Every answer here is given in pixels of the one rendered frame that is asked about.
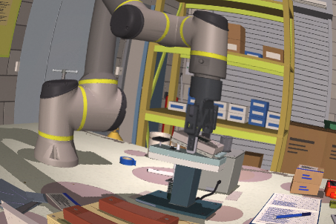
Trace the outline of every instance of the black joint cap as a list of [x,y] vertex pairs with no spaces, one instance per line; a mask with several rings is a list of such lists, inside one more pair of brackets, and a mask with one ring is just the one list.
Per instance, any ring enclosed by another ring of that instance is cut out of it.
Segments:
[[41,99],[48,99],[63,95],[78,87],[78,81],[72,79],[60,79],[46,81],[42,85]]
[[125,93],[120,89],[120,92],[122,93],[122,104],[120,105],[120,110],[118,113],[118,117],[116,118],[113,125],[107,130],[107,131],[114,131],[116,130],[124,121],[125,114],[126,114],[126,108],[127,108],[127,97],[125,96]]
[[111,16],[111,32],[123,39],[137,37],[144,27],[144,16],[136,6],[127,4],[119,7]]
[[228,20],[221,15],[206,11],[195,11],[194,16],[220,29],[228,31]]

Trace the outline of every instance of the blue pen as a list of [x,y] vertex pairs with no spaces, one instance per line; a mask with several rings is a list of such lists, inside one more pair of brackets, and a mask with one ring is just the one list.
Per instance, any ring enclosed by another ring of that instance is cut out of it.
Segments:
[[311,215],[311,212],[306,213],[299,213],[299,214],[285,214],[285,215],[278,215],[276,216],[277,219],[283,219],[283,218],[292,218],[292,217],[305,217]]

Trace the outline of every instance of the red case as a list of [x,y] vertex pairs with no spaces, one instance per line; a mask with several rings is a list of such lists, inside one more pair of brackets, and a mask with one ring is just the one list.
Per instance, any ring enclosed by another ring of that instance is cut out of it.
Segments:
[[336,182],[336,180],[328,180],[325,187],[325,195],[326,197],[333,198],[336,195],[336,186],[331,186],[331,181]]
[[99,200],[99,209],[134,224],[178,224],[179,217],[163,214],[110,196]]
[[65,220],[72,224],[116,224],[79,205],[63,209]]

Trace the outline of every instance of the tape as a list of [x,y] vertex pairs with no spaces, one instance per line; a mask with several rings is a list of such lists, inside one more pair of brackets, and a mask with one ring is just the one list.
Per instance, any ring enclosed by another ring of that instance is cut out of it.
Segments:
[[123,165],[136,165],[136,161],[130,157],[120,157],[120,164]]

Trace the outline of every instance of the yellow stripe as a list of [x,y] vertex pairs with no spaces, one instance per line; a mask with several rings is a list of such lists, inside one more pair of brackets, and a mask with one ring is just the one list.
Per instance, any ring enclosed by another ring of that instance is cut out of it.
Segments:
[[124,4],[127,4],[128,2],[131,2],[131,1],[139,1],[139,0],[127,0],[127,1],[124,1],[123,3],[121,3],[120,5],[118,5],[118,7],[115,9],[117,10],[119,7],[121,7],[122,5]]
[[118,80],[115,79],[85,79],[78,82],[80,85],[83,84],[93,84],[93,83],[102,83],[102,84],[115,84],[118,85]]
[[85,89],[82,86],[79,86],[80,90],[82,91],[82,95],[83,95],[83,117],[82,117],[82,122],[80,122],[80,126],[77,129],[77,131],[80,131],[85,124],[85,120],[87,119],[87,94],[85,93]]
[[190,45],[188,45],[188,43],[186,42],[186,40],[184,39],[184,34],[182,33],[182,28],[184,27],[184,23],[186,22],[186,19],[189,19],[191,16],[186,17],[184,20],[182,20],[181,25],[180,25],[180,37],[181,40],[184,42],[184,44],[188,47],[190,47]]
[[166,34],[168,34],[168,31],[169,31],[170,20],[169,20],[168,15],[166,15],[166,13],[164,13],[164,16],[165,16],[165,18],[166,18],[166,27],[165,27],[165,31],[164,31],[162,37],[160,37],[160,38],[156,41],[156,43],[157,43],[157,42],[161,42],[161,41],[166,37]]
[[198,55],[198,56],[204,56],[204,57],[208,57],[208,58],[213,58],[213,59],[219,59],[219,60],[223,60],[225,62],[228,61],[228,58],[226,56],[222,56],[216,53],[209,53],[209,52],[204,52],[204,51],[199,51],[199,50],[192,50],[190,52],[191,55]]
[[61,142],[68,142],[73,140],[73,136],[54,136],[51,134],[46,134],[41,131],[38,131],[38,135],[44,137],[45,139],[51,139],[51,140],[56,140],[56,141],[61,141]]

